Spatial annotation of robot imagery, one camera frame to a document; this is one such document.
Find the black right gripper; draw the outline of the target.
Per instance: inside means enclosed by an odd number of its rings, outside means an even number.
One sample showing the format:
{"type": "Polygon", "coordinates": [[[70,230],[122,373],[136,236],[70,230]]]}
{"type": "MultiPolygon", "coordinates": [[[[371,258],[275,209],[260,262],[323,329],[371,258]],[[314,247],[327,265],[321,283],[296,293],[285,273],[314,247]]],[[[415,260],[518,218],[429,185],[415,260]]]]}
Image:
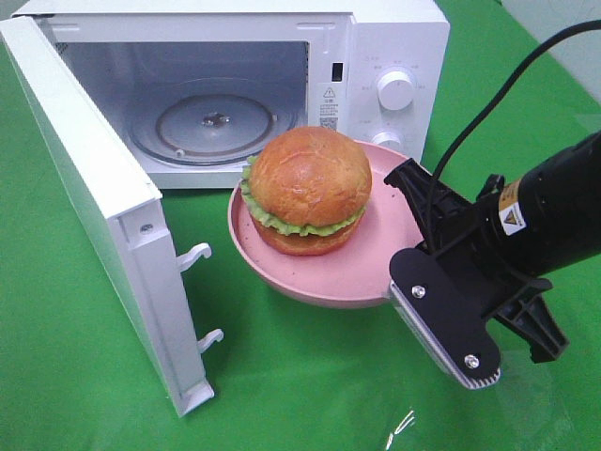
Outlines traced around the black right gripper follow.
{"type": "Polygon", "coordinates": [[[430,357],[469,390],[501,377],[501,352],[490,319],[524,339],[536,363],[559,358],[569,341],[543,299],[545,278],[527,275],[501,256],[487,205],[472,204],[413,160],[384,179],[401,191],[422,234],[432,241],[396,252],[389,263],[393,306],[430,357]]]}

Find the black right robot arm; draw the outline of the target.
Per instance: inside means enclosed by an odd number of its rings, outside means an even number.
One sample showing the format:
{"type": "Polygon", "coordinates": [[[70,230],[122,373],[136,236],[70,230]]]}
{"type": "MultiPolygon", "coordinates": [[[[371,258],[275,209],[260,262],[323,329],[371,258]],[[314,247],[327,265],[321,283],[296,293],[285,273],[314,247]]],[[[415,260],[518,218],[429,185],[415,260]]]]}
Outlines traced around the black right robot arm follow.
{"type": "Polygon", "coordinates": [[[536,363],[568,339],[547,308],[550,272],[600,251],[600,137],[593,134],[520,179],[490,176],[475,202],[414,161],[385,179],[406,198],[423,240],[390,260],[401,318],[446,373],[475,390],[496,383],[495,319],[524,339],[536,363]]]}

